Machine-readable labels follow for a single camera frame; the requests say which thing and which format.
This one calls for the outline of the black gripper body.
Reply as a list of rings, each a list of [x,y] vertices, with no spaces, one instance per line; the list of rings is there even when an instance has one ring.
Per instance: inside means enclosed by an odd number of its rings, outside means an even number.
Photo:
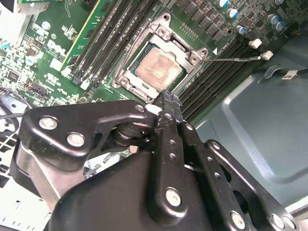
[[[134,154],[84,180],[81,171],[52,174],[65,193],[51,199],[43,182],[51,166],[19,142],[12,166],[35,182],[49,203],[47,231],[228,231],[230,213],[221,209],[212,172],[194,172],[183,155],[167,151]]]

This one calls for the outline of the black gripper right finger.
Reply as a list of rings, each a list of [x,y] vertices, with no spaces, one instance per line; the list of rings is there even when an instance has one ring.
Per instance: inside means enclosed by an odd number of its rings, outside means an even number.
[[[192,164],[215,231],[298,231],[294,217],[216,140],[202,142],[172,97],[185,161]]]

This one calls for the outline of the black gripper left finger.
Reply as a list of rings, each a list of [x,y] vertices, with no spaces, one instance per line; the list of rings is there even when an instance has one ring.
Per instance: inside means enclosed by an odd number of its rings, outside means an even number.
[[[172,97],[159,94],[157,114],[133,100],[35,108],[23,116],[19,142],[51,166],[43,182],[55,199],[65,190],[54,169],[81,171],[86,180],[137,153],[167,151],[172,160],[183,155]]]

